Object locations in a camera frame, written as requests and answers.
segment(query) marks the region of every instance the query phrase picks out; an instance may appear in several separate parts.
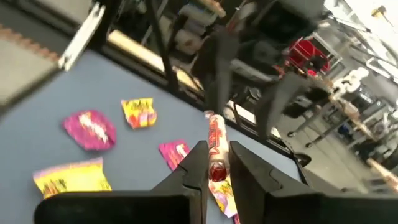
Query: metal frame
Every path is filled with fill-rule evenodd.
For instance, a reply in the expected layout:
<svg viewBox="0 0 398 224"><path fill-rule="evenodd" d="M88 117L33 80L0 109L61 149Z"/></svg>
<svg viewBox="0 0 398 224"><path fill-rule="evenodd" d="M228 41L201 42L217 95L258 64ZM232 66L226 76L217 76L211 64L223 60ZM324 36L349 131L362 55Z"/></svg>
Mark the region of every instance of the metal frame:
<svg viewBox="0 0 398 224"><path fill-rule="evenodd" d="M118 14L119 6L122 3L122 0L98 1L102 6L105 6L106 10L102 17L101 24L98 26L96 32L93 34L90 43L88 44L88 47L99 52L106 58L112 60L114 63L121 65L122 67L130 70L136 75L139 75L140 77L148 80L157 87L171 93L173 96L180 98L188 104L203 111L205 109L203 93L197 93L196 91L190 89L188 86L178 83L177 75L172 69L169 55L165 48L165 42L160 31L157 15L155 13L156 10L153 7L152 1L153 0L146 0L147 15L149 16L149 19L151 21L151 25L153 28L152 31L154 33L160 51L160 56L162 57L162 61L164 63L166 76L164 74L161 74L160 71L144 64L144 62L142 62L139 58L134 58L133 55L125 53L118 47L106 41L107 34L109 33L109 29L114 18ZM49 8L35 9L35 11L29 11L29 8L21 7L20 5L18 5L18 3L14 2L10 4L12 4L16 9L24 11L29 16L37 19L44 25L56 29L57 32L63 34L65 37L72 38L75 35L75 29L73 29L73 25L70 24L70 21L65 21L70 26L60 26L60 21L64 20L62 15L59 15L57 12L52 12L51 14L44 13L51 11L51 9ZM279 154L282 154L283 156L294 160L299 169L302 182L304 184L309 184L307 182L306 175L304 174L303 167L296 159L295 154L292 152L292 150L283 141L275 137L271 137L269 139L261 138L257 134L255 124L239 116L237 113L235 113L235 117L237 123L229 120L226 121L229 126L245 134L249 138L269 147L275 152L278 152Z"/></svg>

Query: blue tabletop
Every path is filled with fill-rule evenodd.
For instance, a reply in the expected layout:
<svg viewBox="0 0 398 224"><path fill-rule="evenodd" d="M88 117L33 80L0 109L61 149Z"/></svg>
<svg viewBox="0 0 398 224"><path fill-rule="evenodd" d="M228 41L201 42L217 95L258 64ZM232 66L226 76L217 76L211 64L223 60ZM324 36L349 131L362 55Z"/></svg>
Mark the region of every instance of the blue tabletop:
<svg viewBox="0 0 398 224"><path fill-rule="evenodd" d="M155 126L133 131L125 122L121 99L153 97ZM63 130L68 115L96 109L117 128L112 151L86 152ZM104 173L114 190L149 190L170 174L159 153L163 142L183 139L190 147L206 140L208 123L201 111L145 82L93 52L76 67L20 103L0 121L0 223L31 223L42 194L32 173L49 166L102 156ZM261 156L299 180L295 163L228 128L229 140ZM231 223L209 198L208 223Z"/></svg>

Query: floor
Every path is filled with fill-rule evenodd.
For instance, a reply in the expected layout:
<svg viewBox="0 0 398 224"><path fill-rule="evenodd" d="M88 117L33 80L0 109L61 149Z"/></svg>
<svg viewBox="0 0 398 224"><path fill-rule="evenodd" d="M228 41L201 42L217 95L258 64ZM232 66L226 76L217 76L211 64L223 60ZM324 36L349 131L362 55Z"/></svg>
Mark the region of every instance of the floor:
<svg viewBox="0 0 398 224"><path fill-rule="evenodd" d="M306 168L340 189L346 187L367 193L368 190L362 180L373 177L373 172L362 164L337 136L331 134L311 148L304 146L318 136L311 128L324 131L327 128L326 122L321 119L316 120L311 128L305 128L292 138L287 137L289 131L293 131L304 121L303 117L292 119L284 116L279 121L277 129L281 137L292 146L293 150L305 152L311 156L312 162Z"/></svg>

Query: yellow candy wrapper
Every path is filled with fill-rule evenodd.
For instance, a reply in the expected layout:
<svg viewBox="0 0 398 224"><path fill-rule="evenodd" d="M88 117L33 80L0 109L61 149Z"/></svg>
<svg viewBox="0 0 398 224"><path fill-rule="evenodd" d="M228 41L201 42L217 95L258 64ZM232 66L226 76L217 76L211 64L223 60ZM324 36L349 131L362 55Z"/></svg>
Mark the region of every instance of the yellow candy wrapper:
<svg viewBox="0 0 398 224"><path fill-rule="evenodd" d="M124 115L133 129L153 126L155 124L157 114L152 107L153 101L153 98L122 100Z"/></svg>
<svg viewBox="0 0 398 224"><path fill-rule="evenodd" d="M209 189L216 199L218 207L228 218L238 213L229 176L221 182L209 180Z"/></svg>
<svg viewBox="0 0 398 224"><path fill-rule="evenodd" d="M55 167L33 174L44 199L62 192L112 190L103 174L103 159L91 159Z"/></svg>

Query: candy stick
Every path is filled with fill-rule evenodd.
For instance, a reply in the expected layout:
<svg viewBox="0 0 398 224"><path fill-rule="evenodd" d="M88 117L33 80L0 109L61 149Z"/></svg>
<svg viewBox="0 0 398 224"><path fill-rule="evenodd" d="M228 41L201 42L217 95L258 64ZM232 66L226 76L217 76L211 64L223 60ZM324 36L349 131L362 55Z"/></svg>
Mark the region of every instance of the candy stick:
<svg viewBox="0 0 398 224"><path fill-rule="evenodd" d="M209 118L209 179L213 182L225 180L229 174L229 144L226 138L225 120L214 114Z"/></svg>

